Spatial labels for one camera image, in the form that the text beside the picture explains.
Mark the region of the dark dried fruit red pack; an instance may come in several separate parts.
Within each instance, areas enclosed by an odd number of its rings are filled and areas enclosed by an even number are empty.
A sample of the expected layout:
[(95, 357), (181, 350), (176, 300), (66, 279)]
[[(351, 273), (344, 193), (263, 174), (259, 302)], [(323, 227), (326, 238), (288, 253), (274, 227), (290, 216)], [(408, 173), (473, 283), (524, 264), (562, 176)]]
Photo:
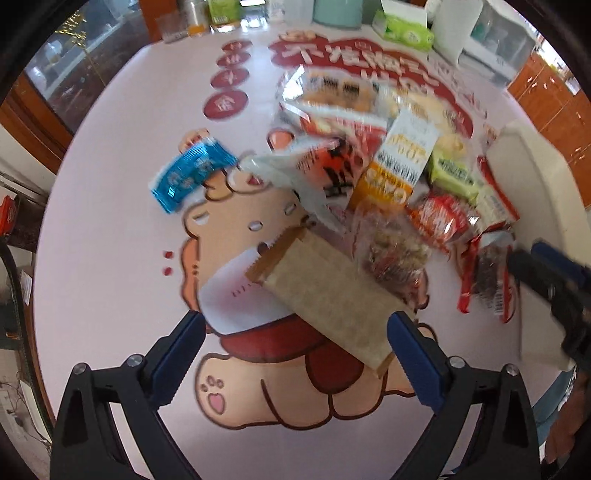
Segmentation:
[(502, 323), (515, 315), (517, 288), (507, 267), (514, 236), (507, 230), (485, 232), (471, 239), (459, 254), (461, 289), (457, 308), (468, 314), (473, 298)]

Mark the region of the brown paper cracker pack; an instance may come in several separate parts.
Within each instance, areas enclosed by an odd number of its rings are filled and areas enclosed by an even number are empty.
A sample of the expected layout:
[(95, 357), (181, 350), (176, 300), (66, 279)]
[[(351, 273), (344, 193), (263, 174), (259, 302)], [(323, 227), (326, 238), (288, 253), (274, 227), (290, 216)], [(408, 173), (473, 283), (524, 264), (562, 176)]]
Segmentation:
[(394, 360), (390, 316), (415, 314), (306, 227), (290, 227), (245, 271), (312, 328), (383, 377)]

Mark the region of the cream barcode snack packet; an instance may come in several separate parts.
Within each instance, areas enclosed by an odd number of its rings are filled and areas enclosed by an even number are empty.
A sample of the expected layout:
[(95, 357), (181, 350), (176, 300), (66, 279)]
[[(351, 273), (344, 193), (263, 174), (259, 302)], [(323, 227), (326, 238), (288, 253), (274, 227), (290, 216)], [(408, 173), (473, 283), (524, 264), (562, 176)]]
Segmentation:
[(483, 180), (479, 184), (475, 209), (483, 232), (502, 229), (515, 224), (520, 215), (496, 184)]

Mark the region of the mixed nuts clear bag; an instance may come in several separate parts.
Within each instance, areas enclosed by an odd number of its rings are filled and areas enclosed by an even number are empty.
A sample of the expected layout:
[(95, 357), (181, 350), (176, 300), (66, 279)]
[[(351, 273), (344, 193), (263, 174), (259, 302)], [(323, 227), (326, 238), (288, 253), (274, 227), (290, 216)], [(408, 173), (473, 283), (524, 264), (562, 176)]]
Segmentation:
[(402, 211), (366, 203), (356, 208), (351, 253), (358, 269), (417, 311), (429, 304), (431, 247)]

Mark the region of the red snack packet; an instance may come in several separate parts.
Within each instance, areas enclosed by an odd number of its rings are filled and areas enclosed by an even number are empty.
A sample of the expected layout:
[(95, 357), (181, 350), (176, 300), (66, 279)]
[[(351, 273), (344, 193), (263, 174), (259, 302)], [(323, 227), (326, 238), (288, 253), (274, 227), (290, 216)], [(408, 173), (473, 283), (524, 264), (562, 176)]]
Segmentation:
[(447, 193), (424, 195), (406, 207), (419, 234), (433, 247), (449, 253), (457, 243), (481, 234), (480, 216), (465, 200)]

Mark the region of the green snack packet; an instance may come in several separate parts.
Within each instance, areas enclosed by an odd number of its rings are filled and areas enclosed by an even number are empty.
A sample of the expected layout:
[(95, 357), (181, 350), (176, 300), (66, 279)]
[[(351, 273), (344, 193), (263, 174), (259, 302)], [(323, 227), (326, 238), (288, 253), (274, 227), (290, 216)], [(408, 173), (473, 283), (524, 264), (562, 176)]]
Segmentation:
[(475, 205), (480, 192), (480, 184), (467, 166), (445, 152), (436, 149), (427, 165), (430, 185)]

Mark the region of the blue snack packet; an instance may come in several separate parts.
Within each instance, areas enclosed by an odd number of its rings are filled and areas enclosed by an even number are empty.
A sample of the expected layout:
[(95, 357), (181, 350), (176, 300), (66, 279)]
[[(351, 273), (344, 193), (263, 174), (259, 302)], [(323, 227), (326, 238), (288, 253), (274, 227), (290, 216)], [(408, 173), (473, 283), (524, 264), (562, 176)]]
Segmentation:
[(214, 173), (237, 163), (235, 155), (215, 138), (204, 137), (162, 167), (149, 190), (161, 208), (171, 214)]

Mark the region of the orange oats bar pack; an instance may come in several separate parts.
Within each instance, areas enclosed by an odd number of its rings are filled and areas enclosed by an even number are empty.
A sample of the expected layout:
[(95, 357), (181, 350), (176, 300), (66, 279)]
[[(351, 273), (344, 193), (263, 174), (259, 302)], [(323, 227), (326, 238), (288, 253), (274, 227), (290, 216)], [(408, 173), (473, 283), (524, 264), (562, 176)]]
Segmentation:
[(385, 210), (402, 209), (412, 196), (440, 137), (435, 125), (402, 109), (384, 142), (349, 198), (353, 212), (370, 203)]

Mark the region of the white red noodle snack bag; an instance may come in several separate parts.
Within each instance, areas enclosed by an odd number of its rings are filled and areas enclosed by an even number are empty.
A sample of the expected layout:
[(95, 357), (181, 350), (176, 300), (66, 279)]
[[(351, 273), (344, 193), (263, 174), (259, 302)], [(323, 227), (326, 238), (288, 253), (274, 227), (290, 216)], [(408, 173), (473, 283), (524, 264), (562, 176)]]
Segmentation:
[(349, 199), (369, 159), (344, 138), (297, 135), (284, 128), (271, 131), (267, 143), (269, 154), (246, 157), (239, 168), (273, 187), (294, 191), (308, 214), (345, 233)]

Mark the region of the clear bag of small cakes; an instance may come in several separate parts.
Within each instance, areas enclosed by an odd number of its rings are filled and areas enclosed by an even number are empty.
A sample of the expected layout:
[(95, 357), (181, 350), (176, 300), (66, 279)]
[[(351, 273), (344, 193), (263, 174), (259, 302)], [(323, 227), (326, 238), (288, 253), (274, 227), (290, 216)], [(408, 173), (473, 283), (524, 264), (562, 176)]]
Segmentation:
[(346, 71), (301, 65), (287, 73), (276, 98), (301, 117), (327, 117), (376, 123), (391, 117), (389, 88)]

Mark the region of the white plastic storage bin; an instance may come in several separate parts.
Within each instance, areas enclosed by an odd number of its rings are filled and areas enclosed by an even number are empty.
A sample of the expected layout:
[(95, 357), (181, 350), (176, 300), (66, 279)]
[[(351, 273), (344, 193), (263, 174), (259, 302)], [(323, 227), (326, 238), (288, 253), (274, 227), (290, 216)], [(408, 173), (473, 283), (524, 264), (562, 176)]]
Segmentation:
[[(571, 259), (590, 263), (590, 225), (571, 170), (562, 154), (533, 126), (504, 126), (486, 152), (493, 175), (520, 214), (519, 244), (544, 240)], [(563, 329), (536, 294), (520, 288), (521, 356), (567, 371), (573, 362), (561, 350)]]

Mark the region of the red container on floor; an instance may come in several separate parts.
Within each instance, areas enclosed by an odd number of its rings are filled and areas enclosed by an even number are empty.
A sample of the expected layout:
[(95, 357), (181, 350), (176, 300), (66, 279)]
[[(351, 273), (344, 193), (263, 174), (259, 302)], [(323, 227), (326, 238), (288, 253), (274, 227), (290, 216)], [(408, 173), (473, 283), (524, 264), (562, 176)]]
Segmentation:
[(0, 206), (0, 235), (8, 236), (15, 225), (18, 215), (18, 202), (10, 196), (5, 196)]

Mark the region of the white countertop appliance with cover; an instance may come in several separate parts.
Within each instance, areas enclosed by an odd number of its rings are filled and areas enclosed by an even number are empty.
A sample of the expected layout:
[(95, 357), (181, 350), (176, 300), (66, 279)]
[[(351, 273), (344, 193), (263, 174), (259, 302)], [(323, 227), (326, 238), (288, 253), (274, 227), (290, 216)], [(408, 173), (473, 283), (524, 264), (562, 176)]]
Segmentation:
[(505, 1), (445, 0), (433, 19), (435, 50), (450, 64), (508, 86), (537, 43), (537, 31)]

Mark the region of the green tissue box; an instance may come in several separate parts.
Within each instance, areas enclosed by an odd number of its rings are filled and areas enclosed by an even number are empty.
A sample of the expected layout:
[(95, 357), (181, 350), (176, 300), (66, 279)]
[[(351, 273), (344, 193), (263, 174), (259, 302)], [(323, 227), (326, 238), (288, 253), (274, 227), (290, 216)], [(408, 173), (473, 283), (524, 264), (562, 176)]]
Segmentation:
[(424, 7), (403, 1), (382, 1), (372, 27), (384, 40), (427, 52), (434, 43)]

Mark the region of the drinking glass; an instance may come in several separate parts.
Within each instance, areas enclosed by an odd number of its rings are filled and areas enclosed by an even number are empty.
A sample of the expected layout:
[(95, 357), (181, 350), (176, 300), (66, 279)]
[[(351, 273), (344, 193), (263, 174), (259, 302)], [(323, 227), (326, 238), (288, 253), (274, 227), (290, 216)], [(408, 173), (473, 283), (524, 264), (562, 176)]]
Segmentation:
[(177, 42), (188, 36), (185, 17), (178, 10), (159, 16), (156, 25), (165, 44)]

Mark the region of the metal tin can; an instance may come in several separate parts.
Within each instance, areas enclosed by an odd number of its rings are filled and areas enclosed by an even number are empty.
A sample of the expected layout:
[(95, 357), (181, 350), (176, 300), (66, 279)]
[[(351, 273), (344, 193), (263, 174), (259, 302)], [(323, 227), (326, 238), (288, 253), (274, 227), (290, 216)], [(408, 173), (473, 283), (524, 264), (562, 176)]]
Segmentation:
[(182, 2), (182, 11), (185, 17), (188, 35), (196, 37), (211, 32), (205, 1), (184, 0)]

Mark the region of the teal canister with brown lid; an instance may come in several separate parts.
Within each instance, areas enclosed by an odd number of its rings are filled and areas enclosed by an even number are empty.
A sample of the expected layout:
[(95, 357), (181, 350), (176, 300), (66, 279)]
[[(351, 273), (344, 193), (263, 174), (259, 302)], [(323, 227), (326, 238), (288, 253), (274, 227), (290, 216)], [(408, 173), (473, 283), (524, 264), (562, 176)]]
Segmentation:
[(363, 0), (315, 0), (312, 18), (325, 26), (358, 29), (362, 25)]

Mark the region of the clear bottle green label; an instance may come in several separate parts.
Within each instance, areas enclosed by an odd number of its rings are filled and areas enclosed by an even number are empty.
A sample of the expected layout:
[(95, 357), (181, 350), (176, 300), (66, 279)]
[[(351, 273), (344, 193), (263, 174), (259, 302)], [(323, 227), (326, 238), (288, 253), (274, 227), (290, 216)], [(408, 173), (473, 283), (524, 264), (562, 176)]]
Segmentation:
[(214, 31), (226, 33), (238, 29), (242, 21), (242, 6), (239, 0), (208, 0), (207, 4)]

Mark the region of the small glass jar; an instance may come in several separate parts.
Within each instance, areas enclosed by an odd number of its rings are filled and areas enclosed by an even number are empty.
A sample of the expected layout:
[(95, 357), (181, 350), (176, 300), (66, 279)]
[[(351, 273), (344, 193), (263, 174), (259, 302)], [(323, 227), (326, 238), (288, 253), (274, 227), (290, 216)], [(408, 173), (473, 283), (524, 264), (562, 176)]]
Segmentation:
[(256, 30), (266, 28), (266, 1), (264, 0), (240, 0), (242, 7), (242, 30)]

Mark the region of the small white pill bottle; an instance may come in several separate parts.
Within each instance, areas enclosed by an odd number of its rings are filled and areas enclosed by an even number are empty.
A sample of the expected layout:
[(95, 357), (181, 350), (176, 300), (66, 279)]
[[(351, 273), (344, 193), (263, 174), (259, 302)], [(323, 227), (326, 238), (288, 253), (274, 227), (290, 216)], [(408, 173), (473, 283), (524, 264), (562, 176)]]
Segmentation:
[(281, 23), (284, 20), (284, 1), (266, 0), (266, 17), (270, 23)]

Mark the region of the white plastic bottle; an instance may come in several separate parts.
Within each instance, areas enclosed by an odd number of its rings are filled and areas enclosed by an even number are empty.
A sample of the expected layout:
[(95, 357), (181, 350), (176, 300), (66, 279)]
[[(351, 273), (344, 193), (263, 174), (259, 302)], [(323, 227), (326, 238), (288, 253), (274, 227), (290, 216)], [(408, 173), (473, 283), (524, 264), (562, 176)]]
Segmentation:
[(314, 0), (284, 0), (284, 21), (290, 25), (310, 25), (314, 21)]

